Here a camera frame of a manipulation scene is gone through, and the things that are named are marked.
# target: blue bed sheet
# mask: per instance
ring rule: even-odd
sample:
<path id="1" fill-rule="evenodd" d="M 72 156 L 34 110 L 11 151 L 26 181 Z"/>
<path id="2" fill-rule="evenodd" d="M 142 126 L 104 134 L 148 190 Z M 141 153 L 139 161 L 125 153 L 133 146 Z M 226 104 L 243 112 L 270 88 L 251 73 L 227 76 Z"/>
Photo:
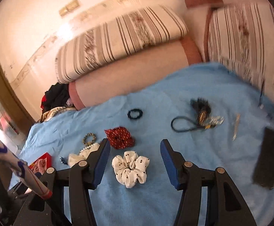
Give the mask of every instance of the blue bed sheet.
<path id="1" fill-rule="evenodd" d="M 111 161 L 125 150 L 111 148 L 101 184 L 90 197 L 98 226 L 104 225 L 173 225 L 181 191 L 170 184 L 161 155 L 160 142 L 168 139 L 174 150 L 198 167 L 214 170 L 224 167 L 229 173 L 258 226 L 268 225 L 274 217 L 274 189 L 252 184 L 252 173 L 258 159 L 266 126 L 274 128 L 274 106 L 267 98 L 258 108 L 259 91 L 217 63 L 200 64 L 182 69 L 162 81 L 126 96 L 118 96 L 95 107 L 70 111 L 42 124 L 29 133 L 20 158 L 33 162 L 45 152 L 53 157 L 53 166 L 66 169 L 59 157 L 78 153 L 84 146 L 86 133 L 95 133 L 99 142 L 104 130 L 126 127 L 135 138 L 131 148 L 150 159 L 145 184 L 126 189 L 115 178 Z M 224 116 L 222 125 L 211 130 L 175 133 L 171 120 L 178 115 L 194 117 L 190 99 L 209 101 L 212 115 Z M 130 109 L 143 110 L 137 121 L 128 119 Z M 237 139 L 232 141 L 236 114 L 240 113 Z M 178 123 L 185 127 L 187 123 Z M 13 177 L 11 186 L 17 179 Z M 203 190 L 202 203 L 206 202 Z M 65 214 L 70 217 L 69 198 L 65 198 Z M 201 207 L 199 225 L 205 224 L 206 206 Z"/>

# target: striped pillow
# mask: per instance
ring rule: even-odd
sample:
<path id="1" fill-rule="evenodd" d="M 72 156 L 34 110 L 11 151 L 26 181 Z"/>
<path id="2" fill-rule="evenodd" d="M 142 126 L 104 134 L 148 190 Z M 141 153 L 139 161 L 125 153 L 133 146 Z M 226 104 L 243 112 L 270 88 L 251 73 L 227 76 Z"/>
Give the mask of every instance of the striped pillow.
<path id="1" fill-rule="evenodd" d="M 107 63 L 142 49 L 184 37 L 183 20 L 164 6 L 142 8 L 77 36 L 56 58 L 58 82 L 69 83 Z"/>
<path id="2" fill-rule="evenodd" d="M 268 3 L 226 6 L 213 12 L 211 61 L 220 62 L 274 102 L 274 8 Z"/>

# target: metal rivet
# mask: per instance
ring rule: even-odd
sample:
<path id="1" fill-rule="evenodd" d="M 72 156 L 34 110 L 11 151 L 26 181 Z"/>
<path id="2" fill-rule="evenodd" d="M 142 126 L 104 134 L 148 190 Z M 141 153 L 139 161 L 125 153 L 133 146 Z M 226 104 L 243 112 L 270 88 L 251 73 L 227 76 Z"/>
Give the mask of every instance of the metal rivet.
<path id="1" fill-rule="evenodd" d="M 80 162 L 79 162 L 79 166 L 80 166 L 80 167 L 84 167 L 85 165 L 87 165 L 87 162 L 86 162 L 86 161 L 80 161 Z"/>
<path id="2" fill-rule="evenodd" d="M 185 161 L 184 162 L 184 166 L 185 167 L 192 167 L 193 166 L 193 163 L 191 161 Z"/>
<path id="3" fill-rule="evenodd" d="M 217 172 L 220 174 L 225 173 L 225 169 L 223 169 L 222 167 L 217 168 Z"/>
<path id="4" fill-rule="evenodd" d="M 53 167 L 49 167 L 47 170 L 46 170 L 46 172 L 47 173 L 53 173 L 55 171 L 55 169 L 53 168 Z"/>

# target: red scrunchie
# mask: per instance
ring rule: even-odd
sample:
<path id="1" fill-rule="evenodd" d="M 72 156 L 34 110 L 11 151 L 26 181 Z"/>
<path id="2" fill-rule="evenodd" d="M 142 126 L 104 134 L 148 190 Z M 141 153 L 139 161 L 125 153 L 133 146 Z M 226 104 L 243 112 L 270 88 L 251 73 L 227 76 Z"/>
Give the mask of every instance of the red scrunchie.
<path id="1" fill-rule="evenodd" d="M 124 149 L 134 146 L 134 140 L 125 127 L 116 127 L 105 130 L 110 145 L 115 149 Z"/>

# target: blue gripper pad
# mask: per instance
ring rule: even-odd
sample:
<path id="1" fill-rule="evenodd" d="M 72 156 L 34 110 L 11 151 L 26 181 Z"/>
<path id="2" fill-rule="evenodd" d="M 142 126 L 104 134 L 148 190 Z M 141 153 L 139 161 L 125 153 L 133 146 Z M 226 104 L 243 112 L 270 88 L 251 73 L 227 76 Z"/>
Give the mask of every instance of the blue gripper pad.
<path id="1" fill-rule="evenodd" d="M 179 171 L 185 160 L 179 152 L 175 152 L 167 139 L 163 139 L 160 143 L 160 152 L 166 168 L 170 183 L 180 190 Z"/>
<path id="2" fill-rule="evenodd" d="M 98 149 L 99 151 L 101 151 L 101 153 L 100 153 L 98 162 L 94 168 L 94 180 L 92 183 L 95 188 L 101 183 L 104 170 L 106 169 L 106 163 L 108 162 L 108 158 L 110 155 L 110 149 L 111 149 L 111 146 L 108 140 L 106 140 L 103 149 L 100 149 L 100 148 Z"/>

